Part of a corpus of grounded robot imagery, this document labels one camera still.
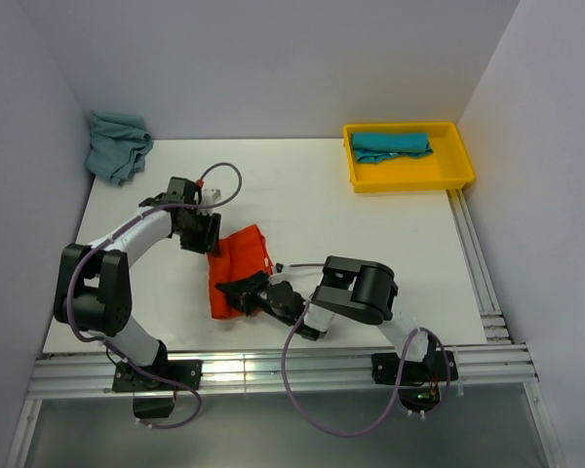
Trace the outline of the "orange t shirt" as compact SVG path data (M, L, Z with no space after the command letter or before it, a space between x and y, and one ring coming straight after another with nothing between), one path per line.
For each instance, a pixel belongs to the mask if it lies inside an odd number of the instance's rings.
M273 273L266 238L256 224L249 225L220 239L218 253L208 255L209 299L211 316L215 320L231 320L242 313L233 309L215 285L243 280L258 271Z

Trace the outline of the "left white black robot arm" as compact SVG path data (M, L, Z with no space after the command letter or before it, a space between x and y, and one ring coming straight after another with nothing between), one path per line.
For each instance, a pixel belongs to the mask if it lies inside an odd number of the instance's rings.
M125 225L90 244L70 244L61 253L53 304L57 322L80 340L98 341L119 355L120 376L146 389L172 380L165 343L133 317L131 267L155 244L178 237L197 254L215 251L221 200L202 182L172 177L166 191L139 203Z

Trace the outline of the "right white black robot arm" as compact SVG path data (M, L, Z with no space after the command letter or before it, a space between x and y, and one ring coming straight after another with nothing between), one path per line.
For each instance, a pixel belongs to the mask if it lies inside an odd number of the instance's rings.
M294 328L301 337L317 341L328 333L333 319L341 316L369 326L388 327L383 331L403 358L405 380L418 382L431 375L437 365L436 344L427 331L406 344L417 322L393 310L399 288L388 266L370 260L330 255L319 265L322 278L309 298L293 289L290 281L279 279L286 266L276 272L256 271L243 278L214 282L225 306L244 316L264 312Z

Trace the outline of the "grey-blue crumpled t shirt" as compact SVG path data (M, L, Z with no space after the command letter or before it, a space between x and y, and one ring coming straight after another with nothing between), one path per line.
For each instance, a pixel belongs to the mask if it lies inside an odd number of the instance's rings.
M142 117L95 111L85 167L104 181L121 186L144 171L145 157L153 146Z

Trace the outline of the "teal rolled t shirt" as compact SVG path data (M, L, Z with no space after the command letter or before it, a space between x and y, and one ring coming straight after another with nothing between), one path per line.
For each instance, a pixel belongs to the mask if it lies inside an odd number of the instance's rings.
M433 153L425 133L355 133L350 144L359 164L379 164L399 157L420 159Z

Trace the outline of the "yellow plastic tray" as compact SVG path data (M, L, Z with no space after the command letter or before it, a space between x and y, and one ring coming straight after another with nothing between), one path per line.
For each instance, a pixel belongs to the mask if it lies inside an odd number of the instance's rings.
M357 134L405 135L424 133L432 153L421 158L397 156L379 163L356 160ZM459 190L476 179L471 160L452 122L358 123L343 127L350 182L357 193Z

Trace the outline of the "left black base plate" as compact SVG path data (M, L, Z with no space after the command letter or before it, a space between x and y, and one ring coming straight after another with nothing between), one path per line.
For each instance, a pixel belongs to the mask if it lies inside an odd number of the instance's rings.
M169 361L160 375L151 368L120 362L116 366L111 390L114 393L144 393L172 390L198 390L202 377L201 360Z

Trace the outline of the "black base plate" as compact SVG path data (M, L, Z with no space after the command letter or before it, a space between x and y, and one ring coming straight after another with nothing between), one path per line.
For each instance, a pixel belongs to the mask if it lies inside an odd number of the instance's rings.
M120 362L116 366L111 390L114 393L144 393L172 390L198 390L202 377L201 360L169 361L160 375L151 368Z
M453 353L448 351L448 367L444 355L436 351L431 358L425 358L422 362L406 361L404 365L401 384L405 386L420 386L428 383L432 378L438 378L444 382L449 377L451 382L459 378L457 366ZM371 360L371 378L375 384L393 385L396 381L396 375L400 358L395 352L374 353L370 356Z

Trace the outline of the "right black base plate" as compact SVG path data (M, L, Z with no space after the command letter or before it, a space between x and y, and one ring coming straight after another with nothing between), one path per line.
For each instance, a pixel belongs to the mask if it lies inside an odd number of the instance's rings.
M451 382L459 378L457 366L453 353L448 351L448 367L444 355L436 351L431 358L425 358L422 362L406 361L404 365L401 384L405 386L420 386L428 383L432 378L438 378L444 382L449 377ZM371 360L371 378L375 384L393 385L396 381L396 375L400 358L395 352L374 353L370 356Z

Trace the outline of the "aluminium front rail frame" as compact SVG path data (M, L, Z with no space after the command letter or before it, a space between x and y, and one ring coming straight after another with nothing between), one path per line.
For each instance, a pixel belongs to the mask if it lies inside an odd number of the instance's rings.
M451 346L459 378L451 385L459 395L468 385L519 383L548 467L566 466L566 458L538 384L538 375L524 344ZM288 370L292 389L302 391L365 390L371 379L373 348L294 349L287 359L276 351L173 353L171 361L203 362L202 395L280 393L281 369ZM23 466L41 406L46 400L111 398L113 368L101 353L49 355L38 360L24 395L7 466Z

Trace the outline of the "aluminium right side rail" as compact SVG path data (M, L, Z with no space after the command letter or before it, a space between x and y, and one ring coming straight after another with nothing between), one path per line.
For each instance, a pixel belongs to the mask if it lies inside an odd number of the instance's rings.
M512 344L463 192L448 190L447 195L487 343Z

